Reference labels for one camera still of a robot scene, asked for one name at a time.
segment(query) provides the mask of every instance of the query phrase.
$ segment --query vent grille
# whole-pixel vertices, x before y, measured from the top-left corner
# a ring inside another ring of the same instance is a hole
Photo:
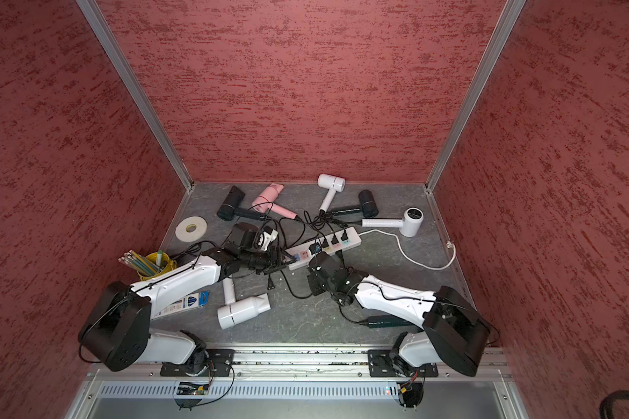
[[[213,383],[205,396],[179,396],[179,381],[144,383],[139,381],[106,381],[99,398],[122,399],[216,399],[229,389],[230,381]],[[233,384],[225,398],[233,399],[394,399],[396,382],[279,382],[248,381]]]
[[[98,394],[106,399],[171,399],[179,381],[143,383],[140,381],[105,381]]]

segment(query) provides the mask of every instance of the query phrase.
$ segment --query white power strip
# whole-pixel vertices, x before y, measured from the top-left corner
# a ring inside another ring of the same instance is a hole
[[[359,233],[357,233],[354,227],[348,227],[345,229],[345,231],[347,231],[347,240],[345,241],[341,239],[341,236],[343,235],[342,230],[337,231],[335,233],[335,236],[339,240],[339,242],[336,243],[335,245],[331,244],[331,240],[333,239],[333,233],[327,235],[326,241],[328,242],[328,247],[325,247],[323,250],[329,255],[333,255],[338,250],[352,249],[353,247],[357,247],[361,244],[361,237],[359,236]],[[312,254],[310,253],[309,247],[315,241],[319,243],[323,243],[324,239],[319,237],[319,239],[310,240],[309,242],[303,243],[302,245],[298,245],[298,246],[291,247],[290,249],[286,249],[287,253],[289,253],[291,256],[296,258],[296,261],[293,264],[289,265],[290,271],[297,270],[301,266],[305,266],[308,264],[308,262],[310,262],[310,259],[312,259]]]

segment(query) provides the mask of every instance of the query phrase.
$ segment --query red textured wall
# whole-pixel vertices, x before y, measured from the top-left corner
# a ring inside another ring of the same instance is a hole
[[[629,1],[527,2],[436,198],[531,418],[598,417],[629,390]]]
[[[78,329],[182,193],[74,0],[0,1],[0,418],[62,417]]]
[[[504,0],[99,0],[194,180],[423,182]]]

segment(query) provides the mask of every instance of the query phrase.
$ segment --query white hair dryer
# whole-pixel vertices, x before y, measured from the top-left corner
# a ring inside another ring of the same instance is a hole
[[[337,176],[322,173],[319,175],[319,179],[317,179],[317,184],[324,189],[328,189],[326,197],[324,197],[324,202],[322,202],[319,207],[319,212],[325,213],[331,205],[333,195],[335,195],[336,192],[343,192],[343,189],[345,188],[345,180]]]
[[[408,208],[402,219],[362,219],[362,227],[380,227],[398,229],[405,237],[414,237],[424,221],[424,214],[419,208]]]

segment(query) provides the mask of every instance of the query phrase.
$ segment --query metal mounting plate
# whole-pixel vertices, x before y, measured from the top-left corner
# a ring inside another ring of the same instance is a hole
[[[368,351],[368,369],[371,377],[398,377],[389,359],[389,350],[371,349]],[[419,367],[418,378],[438,377],[436,364],[424,364]]]
[[[231,373],[230,364],[233,363],[235,351],[233,349],[208,349],[207,353],[212,359],[215,377],[228,377]],[[161,377],[189,377],[180,368],[179,365],[164,363],[161,366]]]

